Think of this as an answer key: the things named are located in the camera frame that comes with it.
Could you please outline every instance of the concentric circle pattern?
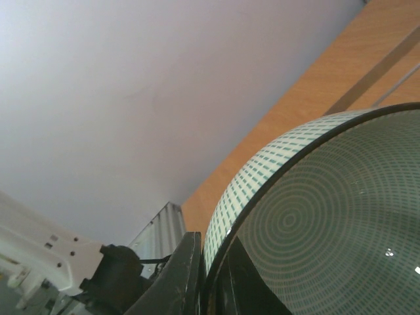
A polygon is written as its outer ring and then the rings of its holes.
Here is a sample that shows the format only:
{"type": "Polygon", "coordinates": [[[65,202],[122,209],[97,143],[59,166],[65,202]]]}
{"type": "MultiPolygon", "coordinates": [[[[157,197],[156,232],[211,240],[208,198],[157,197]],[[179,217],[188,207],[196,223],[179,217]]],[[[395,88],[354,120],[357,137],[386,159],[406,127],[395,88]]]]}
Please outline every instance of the concentric circle pattern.
{"type": "Polygon", "coordinates": [[[238,236],[294,314],[420,314],[420,110],[365,122],[312,151],[238,236]]]}
{"type": "Polygon", "coordinates": [[[253,156],[224,191],[211,217],[204,243],[204,269],[209,273],[220,246],[242,209],[261,186],[304,147],[334,127],[369,110],[321,117],[273,140],[253,156]]]}

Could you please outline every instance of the black rim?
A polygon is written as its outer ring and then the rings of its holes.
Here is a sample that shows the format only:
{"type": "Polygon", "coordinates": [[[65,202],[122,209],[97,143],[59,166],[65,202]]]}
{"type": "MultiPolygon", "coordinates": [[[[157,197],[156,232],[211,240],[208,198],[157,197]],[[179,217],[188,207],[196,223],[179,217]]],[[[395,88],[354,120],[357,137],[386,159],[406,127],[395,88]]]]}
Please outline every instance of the black rim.
{"type": "Polygon", "coordinates": [[[222,244],[220,245],[219,249],[217,250],[216,256],[211,263],[211,267],[209,270],[209,274],[207,277],[205,276],[204,264],[203,264],[203,289],[201,291],[201,311],[202,314],[207,312],[207,308],[209,306],[209,298],[210,294],[214,288],[217,275],[219,270],[221,269],[223,260],[229,250],[230,244],[236,237],[242,223],[248,217],[250,212],[256,206],[256,204],[260,201],[260,199],[268,192],[268,190],[288,171],[292,166],[297,164],[300,160],[302,160],[305,156],[311,153],[313,150],[317,149],[322,144],[326,143],[327,141],[335,138],[337,135],[361,124],[365,123],[369,120],[397,113],[397,112],[405,112],[408,110],[420,110],[420,102],[415,103],[405,103],[405,104],[397,104],[392,106],[387,106],[383,108],[378,108],[376,110],[372,110],[360,116],[357,116],[353,119],[350,119],[341,125],[332,128],[332,130],[324,133],[322,136],[317,138],[316,140],[312,141],[310,144],[305,146],[301,151],[296,153],[289,161],[284,163],[261,187],[258,191],[252,196],[249,202],[245,205],[242,209],[241,213],[236,217],[236,220],[233,222],[230,233],[225,236],[222,244]]]}

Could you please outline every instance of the white plastic part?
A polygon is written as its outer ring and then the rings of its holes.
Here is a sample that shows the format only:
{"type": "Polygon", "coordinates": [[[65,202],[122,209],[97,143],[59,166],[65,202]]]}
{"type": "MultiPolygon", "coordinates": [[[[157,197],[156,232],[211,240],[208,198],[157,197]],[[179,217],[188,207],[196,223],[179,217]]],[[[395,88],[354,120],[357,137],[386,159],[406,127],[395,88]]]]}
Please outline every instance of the white plastic part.
{"type": "Polygon", "coordinates": [[[18,304],[16,305],[16,308],[18,310],[22,310],[28,306],[28,303],[30,302],[31,298],[37,293],[44,279],[44,276],[38,274],[33,270],[28,272],[27,276],[16,288],[16,292],[18,292],[22,296],[18,304]]]}
{"type": "Polygon", "coordinates": [[[59,291],[71,296],[82,292],[81,282],[92,278],[103,258],[101,247],[0,192],[0,254],[45,277],[59,291]]]}

